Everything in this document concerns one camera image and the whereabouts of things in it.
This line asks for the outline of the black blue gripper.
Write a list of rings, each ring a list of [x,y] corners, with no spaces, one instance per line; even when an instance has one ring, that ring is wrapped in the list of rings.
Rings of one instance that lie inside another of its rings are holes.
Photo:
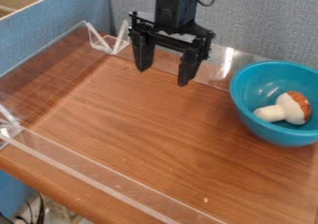
[[[196,19],[198,6],[211,7],[215,0],[155,0],[152,13],[133,10],[129,13],[132,26],[132,53],[137,71],[151,67],[156,46],[186,51],[179,65],[178,85],[186,86],[196,76],[203,61],[202,53],[210,50],[215,34],[200,26]]]

